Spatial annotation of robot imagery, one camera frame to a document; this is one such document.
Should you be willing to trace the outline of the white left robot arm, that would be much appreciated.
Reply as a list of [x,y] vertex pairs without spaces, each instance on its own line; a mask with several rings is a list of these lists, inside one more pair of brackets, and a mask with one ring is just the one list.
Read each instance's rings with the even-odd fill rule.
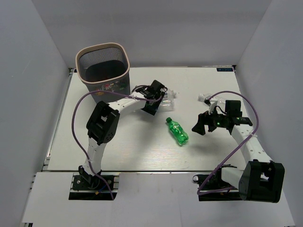
[[85,185],[94,189],[99,186],[101,178],[101,161],[105,147],[116,134],[120,117],[137,110],[155,115],[167,88],[157,80],[149,86],[137,86],[130,95],[114,102],[100,101],[95,106],[87,124],[89,146],[85,149],[78,139],[76,143],[84,151],[85,163],[79,166],[79,174]]

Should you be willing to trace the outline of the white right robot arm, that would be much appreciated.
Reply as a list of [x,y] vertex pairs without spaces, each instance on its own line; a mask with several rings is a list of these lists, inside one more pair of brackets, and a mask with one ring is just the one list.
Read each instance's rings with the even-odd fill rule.
[[262,148],[255,135],[255,127],[248,117],[244,117],[239,100],[227,100],[223,113],[217,112],[217,101],[205,100],[208,111],[199,114],[193,132],[200,135],[213,132],[217,128],[226,129],[237,142],[237,150],[242,152],[246,167],[239,170],[224,161],[200,182],[197,194],[217,193],[237,189],[244,201],[277,203],[280,200],[285,168],[274,162]]

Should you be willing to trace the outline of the green sprite bottle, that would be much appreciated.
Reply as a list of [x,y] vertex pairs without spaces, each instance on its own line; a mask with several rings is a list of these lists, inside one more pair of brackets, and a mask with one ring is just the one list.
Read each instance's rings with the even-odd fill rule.
[[183,146],[188,142],[189,136],[178,122],[173,121],[170,117],[168,117],[166,119],[166,123],[170,133],[180,146]]

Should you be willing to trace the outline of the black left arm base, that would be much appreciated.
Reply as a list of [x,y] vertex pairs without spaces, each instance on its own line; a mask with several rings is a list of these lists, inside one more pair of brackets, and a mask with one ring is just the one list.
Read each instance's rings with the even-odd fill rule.
[[[113,198],[116,198],[119,187],[119,175],[103,175],[108,183]],[[99,178],[92,185],[80,176],[73,174],[71,188],[69,192],[69,200],[71,201],[112,201],[110,191],[106,184]]]

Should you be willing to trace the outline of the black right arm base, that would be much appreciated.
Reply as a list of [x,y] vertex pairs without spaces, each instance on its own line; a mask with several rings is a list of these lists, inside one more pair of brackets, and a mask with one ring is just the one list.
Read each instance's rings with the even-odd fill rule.
[[235,166],[223,165],[201,190],[201,192],[217,191],[199,195],[199,201],[241,201],[238,186],[242,174],[243,170]]

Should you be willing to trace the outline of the clear bottle red blue label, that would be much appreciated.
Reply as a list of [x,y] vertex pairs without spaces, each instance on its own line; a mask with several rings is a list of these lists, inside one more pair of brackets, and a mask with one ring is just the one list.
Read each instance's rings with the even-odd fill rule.
[[165,95],[158,107],[160,112],[171,112],[174,110],[174,99],[177,97],[177,93],[174,90],[167,89]]

